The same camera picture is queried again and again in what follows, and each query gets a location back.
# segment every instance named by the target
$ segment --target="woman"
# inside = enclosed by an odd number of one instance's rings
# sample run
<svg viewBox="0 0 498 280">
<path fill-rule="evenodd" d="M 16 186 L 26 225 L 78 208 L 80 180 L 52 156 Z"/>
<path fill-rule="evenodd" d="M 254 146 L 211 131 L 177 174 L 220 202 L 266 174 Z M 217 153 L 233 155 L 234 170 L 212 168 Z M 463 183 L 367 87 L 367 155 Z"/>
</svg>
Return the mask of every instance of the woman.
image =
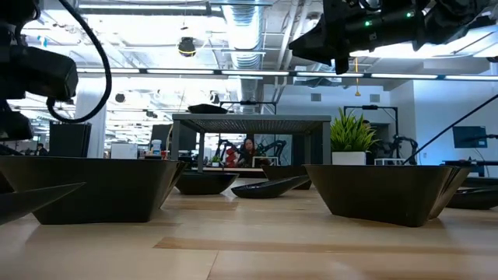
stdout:
<svg viewBox="0 0 498 280">
<path fill-rule="evenodd" d="M 252 167 L 252 158 L 257 156 L 258 151 L 255 148 L 254 140 L 246 138 L 244 144 L 240 147 L 240 158 L 237 163 L 239 167 Z"/>
</svg>

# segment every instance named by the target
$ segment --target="white planter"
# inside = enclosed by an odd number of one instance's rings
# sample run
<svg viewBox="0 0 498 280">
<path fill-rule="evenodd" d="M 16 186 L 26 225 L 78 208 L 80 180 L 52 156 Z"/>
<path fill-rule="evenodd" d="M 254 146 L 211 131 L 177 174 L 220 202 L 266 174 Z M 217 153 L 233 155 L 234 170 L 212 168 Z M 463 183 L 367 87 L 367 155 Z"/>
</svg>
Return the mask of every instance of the white planter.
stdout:
<svg viewBox="0 0 498 280">
<path fill-rule="evenodd" d="M 366 165 L 365 152 L 333 152 L 333 165 Z"/>
</svg>

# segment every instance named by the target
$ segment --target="security camera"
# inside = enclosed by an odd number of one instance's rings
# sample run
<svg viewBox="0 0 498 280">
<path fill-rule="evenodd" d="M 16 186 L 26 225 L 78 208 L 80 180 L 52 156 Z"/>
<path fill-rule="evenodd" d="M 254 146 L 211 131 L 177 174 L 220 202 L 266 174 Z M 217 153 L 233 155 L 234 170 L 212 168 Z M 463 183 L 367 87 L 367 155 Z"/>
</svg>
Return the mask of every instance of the security camera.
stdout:
<svg viewBox="0 0 498 280">
<path fill-rule="evenodd" d="M 182 37 L 180 43 L 178 44 L 178 52 L 181 56 L 186 58 L 191 58 L 197 52 L 194 46 L 194 38 L 192 37 Z"/>
<path fill-rule="evenodd" d="M 213 104 L 219 104 L 219 96 L 218 93 L 211 92 L 209 96 L 209 101 Z"/>
<path fill-rule="evenodd" d="M 147 117 L 151 117 L 151 118 L 157 118 L 157 114 L 154 113 L 154 112 L 152 112 L 152 111 L 150 111 L 150 110 L 146 111 L 146 116 Z"/>
<path fill-rule="evenodd" d="M 123 93 L 116 94 L 115 99 L 116 99 L 116 102 L 118 102 L 118 103 L 123 103 L 126 100 L 125 95 Z"/>
</svg>

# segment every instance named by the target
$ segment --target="pillar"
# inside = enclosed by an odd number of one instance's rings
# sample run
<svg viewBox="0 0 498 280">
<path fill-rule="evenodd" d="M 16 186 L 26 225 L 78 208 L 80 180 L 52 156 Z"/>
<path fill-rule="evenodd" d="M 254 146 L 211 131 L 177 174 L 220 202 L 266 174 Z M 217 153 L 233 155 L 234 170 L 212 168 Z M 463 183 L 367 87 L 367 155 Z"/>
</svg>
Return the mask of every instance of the pillar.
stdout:
<svg viewBox="0 0 498 280">
<path fill-rule="evenodd" d="M 81 79 L 76 94 L 75 117 L 83 117 L 93 110 L 100 102 L 104 89 L 104 79 Z M 95 117 L 87 121 L 87 123 L 92 124 L 88 158 L 103 158 L 103 146 L 106 139 L 106 117 L 107 105 Z"/>
</svg>

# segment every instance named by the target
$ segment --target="black angular bowl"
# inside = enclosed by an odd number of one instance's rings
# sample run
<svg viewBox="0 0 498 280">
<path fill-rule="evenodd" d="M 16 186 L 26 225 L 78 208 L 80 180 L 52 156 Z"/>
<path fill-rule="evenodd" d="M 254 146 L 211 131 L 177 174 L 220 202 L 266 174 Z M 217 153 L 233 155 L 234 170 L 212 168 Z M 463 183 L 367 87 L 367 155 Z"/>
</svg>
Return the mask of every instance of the black angular bowl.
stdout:
<svg viewBox="0 0 498 280">
<path fill-rule="evenodd" d="M 174 186 L 177 184 L 178 180 L 181 177 L 181 174 L 184 172 L 185 167 L 187 167 L 187 163 L 184 162 L 179 162 L 178 163 L 178 169 L 173 175 L 173 179 L 171 179 L 171 182 L 167 185 L 166 190 L 164 191 L 163 198 L 161 198 L 161 202 L 158 204 L 159 208 L 163 206 L 166 198 L 170 195 L 171 191 L 174 189 Z"/>
<path fill-rule="evenodd" d="M 268 180 L 279 180 L 284 178 L 291 178 L 295 176 L 308 176 L 304 166 L 262 166 Z M 301 184 L 294 188 L 294 190 L 309 190 L 311 181 Z"/>
<path fill-rule="evenodd" d="M 473 210 L 489 210 L 498 206 L 498 189 L 482 187 L 458 190 L 447 207 Z"/>
<path fill-rule="evenodd" d="M 441 190 L 439 197 L 436 200 L 432 210 L 429 214 L 429 219 L 435 219 L 445 207 L 450 203 L 451 199 L 454 197 L 455 192 L 461 184 L 467 179 L 468 174 L 472 171 L 468 167 L 453 167 L 450 177 L 448 178 L 443 190 Z"/>
<path fill-rule="evenodd" d="M 179 166 L 165 160 L 0 157 L 0 172 L 16 191 L 86 182 L 35 211 L 41 224 L 148 222 Z"/>
<path fill-rule="evenodd" d="M 14 189 L 10 187 L 10 183 L 7 181 L 2 172 L 0 172 L 0 194 L 8 194 L 14 192 Z"/>
<path fill-rule="evenodd" d="M 239 177 L 236 173 L 183 172 L 177 189 L 186 195 L 221 194 Z"/>
<path fill-rule="evenodd" d="M 46 187 L 31 191 L 0 194 L 0 225 L 49 205 L 51 202 L 75 191 L 85 183 Z"/>
<path fill-rule="evenodd" d="M 332 214 L 411 227 L 423 226 L 439 215 L 449 201 L 447 196 L 456 191 L 448 186 L 460 170 L 451 166 L 305 167 Z M 442 194 L 447 196 L 437 204 Z"/>
<path fill-rule="evenodd" d="M 277 198 L 287 191 L 292 190 L 306 182 L 310 178 L 307 175 L 271 180 L 256 184 L 248 184 L 240 187 L 233 187 L 232 192 L 239 198 Z"/>
</svg>

